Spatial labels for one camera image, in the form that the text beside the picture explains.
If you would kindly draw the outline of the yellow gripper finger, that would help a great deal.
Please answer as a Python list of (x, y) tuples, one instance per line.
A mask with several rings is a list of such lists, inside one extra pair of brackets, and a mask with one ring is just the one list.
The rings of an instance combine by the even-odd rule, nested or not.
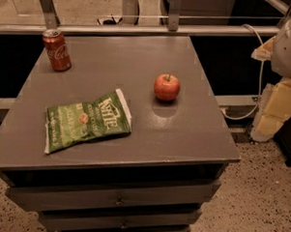
[(267, 84), (253, 119), (250, 136), (256, 142), (268, 141), (291, 118), (291, 78), (276, 85)]

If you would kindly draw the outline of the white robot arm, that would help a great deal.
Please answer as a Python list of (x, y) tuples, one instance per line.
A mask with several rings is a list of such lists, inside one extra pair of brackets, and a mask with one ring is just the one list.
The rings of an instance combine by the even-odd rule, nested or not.
[(268, 141), (291, 118), (291, 17), (281, 30), (251, 53), (251, 58), (269, 60), (272, 71), (281, 76), (276, 85), (267, 84), (253, 119), (250, 136)]

